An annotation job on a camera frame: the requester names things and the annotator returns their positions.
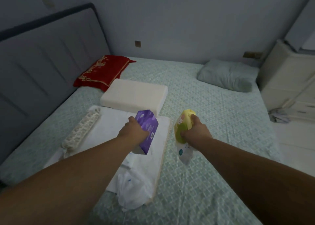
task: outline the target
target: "white dresser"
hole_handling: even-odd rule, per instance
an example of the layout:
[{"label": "white dresser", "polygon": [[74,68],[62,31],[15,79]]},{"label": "white dresser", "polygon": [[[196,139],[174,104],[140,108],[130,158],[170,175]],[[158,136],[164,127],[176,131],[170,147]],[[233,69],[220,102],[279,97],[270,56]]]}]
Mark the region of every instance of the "white dresser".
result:
[{"label": "white dresser", "polygon": [[315,55],[295,53],[277,41],[258,74],[268,110],[286,108],[292,117],[315,120]]}]

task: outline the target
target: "light blue pillow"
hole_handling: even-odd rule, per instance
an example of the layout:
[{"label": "light blue pillow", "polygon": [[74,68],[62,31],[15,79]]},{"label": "light blue pillow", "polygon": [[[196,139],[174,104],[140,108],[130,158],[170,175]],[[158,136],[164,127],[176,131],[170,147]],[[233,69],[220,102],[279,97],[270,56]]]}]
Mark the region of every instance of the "light blue pillow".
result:
[{"label": "light blue pillow", "polygon": [[236,92],[251,92],[259,69],[239,62],[211,59],[198,72],[197,79]]}]

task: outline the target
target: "forearm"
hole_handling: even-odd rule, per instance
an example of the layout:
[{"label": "forearm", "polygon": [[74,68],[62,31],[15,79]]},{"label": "forearm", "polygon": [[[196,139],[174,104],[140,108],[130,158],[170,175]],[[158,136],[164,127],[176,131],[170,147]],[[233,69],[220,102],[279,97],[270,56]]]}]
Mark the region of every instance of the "forearm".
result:
[{"label": "forearm", "polygon": [[4,224],[70,224],[96,204],[134,145],[115,138],[59,161],[0,196]]},{"label": "forearm", "polygon": [[198,144],[200,152],[263,223],[315,223],[315,178],[209,137]]}]

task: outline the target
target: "person's left hand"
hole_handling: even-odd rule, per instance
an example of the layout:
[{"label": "person's left hand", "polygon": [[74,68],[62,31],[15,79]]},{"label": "person's left hand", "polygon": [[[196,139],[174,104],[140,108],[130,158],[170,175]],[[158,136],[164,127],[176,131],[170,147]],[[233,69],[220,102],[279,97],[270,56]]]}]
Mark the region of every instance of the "person's left hand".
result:
[{"label": "person's left hand", "polygon": [[129,117],[128,120],[129,122],[121,128],[117,138],[126,138],[133,146],[137,146],[141,144],[150,133],[142,130],[141,126],[133,116]]}]

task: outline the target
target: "purple package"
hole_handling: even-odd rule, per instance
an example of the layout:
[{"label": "purple package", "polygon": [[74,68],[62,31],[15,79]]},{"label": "purple package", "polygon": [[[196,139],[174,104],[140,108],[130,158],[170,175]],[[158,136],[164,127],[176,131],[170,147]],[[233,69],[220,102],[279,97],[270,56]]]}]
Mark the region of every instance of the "purple package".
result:
[{"label": "purple package", "polygon": [[136,114],[136,121],[140,124],[144,131],[149,131],[150,134],[144,140],[144,142],[142,142],[139,147],[132,152],[135,154],[146,155],[148,154],[150,145],[158,128],[158,121],[155,118],[153,112],[150,110],[138,111]]}]

